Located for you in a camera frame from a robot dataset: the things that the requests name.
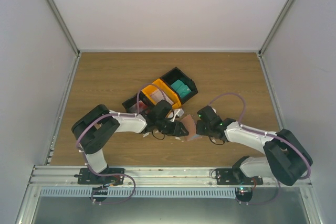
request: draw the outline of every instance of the wall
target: wall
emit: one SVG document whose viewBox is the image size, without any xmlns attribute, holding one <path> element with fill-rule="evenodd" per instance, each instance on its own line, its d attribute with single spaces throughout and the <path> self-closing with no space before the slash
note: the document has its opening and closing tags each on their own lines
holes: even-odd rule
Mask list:
<svg viewBox="0 0 336 224">
<path fill-rule="evenodd" d="M 287 127 L 313 158 L 327 223 L 336 212 L 336 0 L 296 0 L 265 52 Z"/>
<path fill-rule="evenodd" d="M 14 223 L 42 164 L 74 53 L 45 0 L 0 0 L 0 216 Z"/>
<path fill-rule="evenodd" d="M 258 50 L 286 0 L 54 0 L 81 50 Z"/>
</svg>

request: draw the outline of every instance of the gray vent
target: gray vent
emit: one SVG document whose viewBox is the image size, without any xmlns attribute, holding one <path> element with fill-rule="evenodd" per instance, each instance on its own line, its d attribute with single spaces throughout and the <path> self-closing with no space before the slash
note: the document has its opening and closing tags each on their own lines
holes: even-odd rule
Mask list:
<svg viewBox="0 0 336 224">
<path fill-rule="evenodd" d="M 132 188 L 110 187 L 108 194 L 97 197 L 127 197 Z M 44 187 L 44 197 L 89 197 L 91 187 Z M 133 197 L 138 198 L 230 198 L 236 197 L 234 188 L 137 188 Z"/>
</svg>

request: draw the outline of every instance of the teal object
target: teal object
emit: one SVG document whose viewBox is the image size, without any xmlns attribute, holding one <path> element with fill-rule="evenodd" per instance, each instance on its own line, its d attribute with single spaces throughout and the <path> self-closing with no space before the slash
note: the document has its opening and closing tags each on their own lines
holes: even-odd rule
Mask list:
<svg viewBox="0 0 336 224">
<path fill-rule="evenodd" d="M 184 98 L 191 92 L 190 88 L 185 85 L 181 80 L 175 81 L 171 85 L 171 87 L 179 94 L 180 98 Z"/>
</svg>

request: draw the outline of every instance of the brown surface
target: brown surface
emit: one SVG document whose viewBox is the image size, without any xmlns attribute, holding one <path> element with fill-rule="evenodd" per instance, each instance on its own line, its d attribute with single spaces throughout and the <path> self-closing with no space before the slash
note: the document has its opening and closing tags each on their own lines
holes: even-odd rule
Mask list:
<svg viewBox="0 0 336 224">
<path fill-rule="evenodd" d="M 175 66 L 192 78 L 198 88 L 198 94 L 183 105 L 186 114 L 196 118 L 196 112 L 217 95 L 237 92 L 247 103 L 244 124 L 278 129 L 255 54 L 85 53 L 79 61 L 51 164 L 83 165 L 82 156 L 75 149 L 72 125 L 98 104 L 124 112 L 123 101 L 141 85 Z M 242 102 L 232 96 L 222 97 L 213 105 L 222 119 L 237 119 L 242 109 Z M 261 156 L 240 144 L 214 145 L 206 137 L 190 142 L 173 137 L 160 141 L 135 133 L 115 134 L 103 150 L 109 165 L 121 166 L 231 166 L 244 155 Z"/>
</svg>

